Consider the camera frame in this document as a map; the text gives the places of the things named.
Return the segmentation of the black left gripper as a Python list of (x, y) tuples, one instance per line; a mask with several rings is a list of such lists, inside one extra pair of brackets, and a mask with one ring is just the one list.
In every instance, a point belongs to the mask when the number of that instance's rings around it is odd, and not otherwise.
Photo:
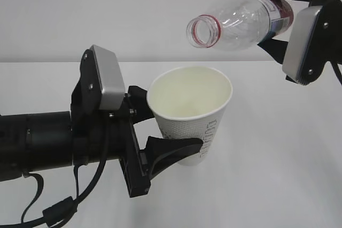
[(199, 153), (199, 138), (163, 139), (149, 136), (145, 147), (147, 171), (140, 156), (134, 124), (153, 119), (147, 104), (147, 91), (131, 85), (117, 111), (93, 111), (86, 114), (82, 107), (80, 86), (71, 96), (73, 164), (87, 165), (102, 157), (108, 142), (108, 160), (119, 160), (131, 198), (146, 195), (157, 175), (173, 164)]

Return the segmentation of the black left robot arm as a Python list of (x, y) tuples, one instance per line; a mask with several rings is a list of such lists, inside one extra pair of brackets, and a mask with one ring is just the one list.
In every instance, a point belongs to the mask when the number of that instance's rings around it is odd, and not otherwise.
[(32, 171), (98, 162), (104, 145), (107, 159), (119, 160), (130, 197), (148, 194), (151, 180), (171, 165), (197, 154), (203, 141), (148, 137), (140, 149), (134, 125), (154, 118), (147, 92), (130, 86), (116, 111), (83, 109), (80, 88), (72, 93), (71, 110), (1, 117), (1, 180)]

